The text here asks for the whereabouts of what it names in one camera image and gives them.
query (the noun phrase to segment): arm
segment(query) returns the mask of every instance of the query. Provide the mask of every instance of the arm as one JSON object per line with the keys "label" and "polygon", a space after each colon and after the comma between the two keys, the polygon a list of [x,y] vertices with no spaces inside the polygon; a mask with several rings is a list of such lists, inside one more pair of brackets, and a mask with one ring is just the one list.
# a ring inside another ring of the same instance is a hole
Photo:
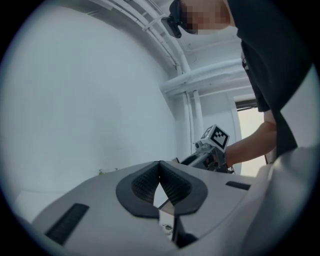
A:
{"label": "arm", "polygon": [[269,153],[276,147],[277,127],[271,110],[264,112],[264,123],[249,137],[226,148],[227,167]]}

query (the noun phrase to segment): black slot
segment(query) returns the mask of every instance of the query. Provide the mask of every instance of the black slot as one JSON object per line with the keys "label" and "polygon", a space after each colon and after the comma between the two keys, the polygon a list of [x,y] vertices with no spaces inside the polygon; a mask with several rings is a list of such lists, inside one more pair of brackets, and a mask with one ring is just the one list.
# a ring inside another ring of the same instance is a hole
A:
{"label": "black slot", "polygon": [[236,181],[228,181],[226,185],[241,190],[249,190],[251,186],[249,184],[244,184]]}
{"label": "black slot", "polygon": [[59,245],[63,245],[88,209],[87,205],[75,203],[45,235]]}

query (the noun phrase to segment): person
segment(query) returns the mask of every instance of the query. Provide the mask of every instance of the person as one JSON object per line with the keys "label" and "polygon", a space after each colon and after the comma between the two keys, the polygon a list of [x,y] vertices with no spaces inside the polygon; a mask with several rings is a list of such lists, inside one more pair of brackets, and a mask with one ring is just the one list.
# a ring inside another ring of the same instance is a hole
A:
{"label": "person", "polygon": [[227,147],[226,165],[252,160],[276,148],[276,156],[297,147],[281,114],[312,65],[308,49],[292,23],[271,0],[174,0],[173,18],[190,34],[238,29],[242,66],[264,123],[251,136]]}

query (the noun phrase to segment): black shirt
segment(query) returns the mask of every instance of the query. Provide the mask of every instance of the black shirt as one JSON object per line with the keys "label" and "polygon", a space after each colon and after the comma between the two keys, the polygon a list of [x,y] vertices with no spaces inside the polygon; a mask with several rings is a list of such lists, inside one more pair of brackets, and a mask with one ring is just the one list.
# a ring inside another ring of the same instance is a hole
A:
{"label": "black shirt", "polygon": [[277,156],[297,147],[280,110],[296,92],[312,58],[291,22],[270,0],[228,0],[259,112],[272,111]]}

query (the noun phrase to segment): white conduit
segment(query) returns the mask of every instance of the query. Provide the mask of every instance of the white conduit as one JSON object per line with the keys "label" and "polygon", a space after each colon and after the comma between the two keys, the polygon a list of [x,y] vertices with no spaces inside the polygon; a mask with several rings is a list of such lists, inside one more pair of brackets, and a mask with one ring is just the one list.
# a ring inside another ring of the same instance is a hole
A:
{"label": "white conduit", "polygon": [[188,155],[192,154],[192,144],[191,144],[191,126],[190,126],[190,115],[189,115],[189,105],[187,94],[184,92],[182,94],[183,107],[184,107],[184,120],[185,120],[185,130],[186,130],[186,144],[188,145]]}
{"label": "white conduit", "polygon": [[194,104],[195,104],[195,116],[198,126],[198,138],[196,140],[200,140],[201,136],[204,134],[204,119],[202,116],[202,109],[201,109],[201,103],[200,103],[200,97],[199,92],[195,90],[193,92],[194,97]]}
{"label": "white conduit", "polygon": [[194,150],[194,144],[195,144],[195,127],[194,127],[194,116],[192,114],[192,106],[191,106],[191,99],[189,93],[186,94],[186,99],[188,101],[188,114],[190,119],[190,137],[191,137],[191,154],[195,152]]}
{"label": "white conduit", "polygon": [[[148,4],[145,0],[133,0],[136,2],[139,6],[141,6],[148,14],[155,20],[159,19],[158,13],[151,7],[150,4]],[[182,63],[182,69],[184,73],[189,73],[191,71],[190,66],[188,64],[187,58],[185,56],[184,51],[181,49],[179,43],[175,38],[173,38],[171,35],[169,35],[169,32],[165,28],[165,26],[161,23],[160,20],[158,20],[157,24],[163,29],[164,33],[167,35],[167,37],[170,39],[170,41],[173,43],[174,47],[176,48],[181,63]]]}
{"label": "white conduit", "polygon": [[[146,25],[149,24],[148,20],[145,17],[143,17],[142,14],[140,14],[136,9],[134,9],[131,5],[129,5],[128,3],[126,3],[123,0],[112,0],[113,2],[115,2],[116,4],[121,6],[122,8],[120,8],[118,5],[112,3],[109,0],[101,0],[101,1],[105,2],[106,4],[112,6],[116,10],[118,10],[118,11],[122,12],[123,14],[125,14],[131,20],[136,22],[141,28],[144,28]],[[172,52],[171,48],[169,47],[169,45],[164,40],[164,38],[153,27],[148,28],[146,30],[146,32],[152,37],[152,39],[155,40],[155,42],[165,52],[166,56],[168,58],[170,58],[170,60],[173,63],[173,65],[176,66],[178,73],[181,74],[182,73],[181,72],[181,68],[179,67],[180,63],[177,60],[177,58],[175,57],[175,55],[173,54],[173,52]]]}
{"label": "white conduit", "polygon": [[216,72],[218,69],[224,69],[224,68],[231,68],[233,66],[239,66],[242,68],[242,60],[241,58],[233,59],[233,60],[227,60],[219,63],[215,63],[208,66],[203,66],[197,69],[194,69],[188,73],[179,75],[171,80],[166,81],[162,85],[160,85],[160,89],[163,92],[171,91],[180,85],[183,85],[185,83],[190,83],[194,79],[210,75],[212,72]]}

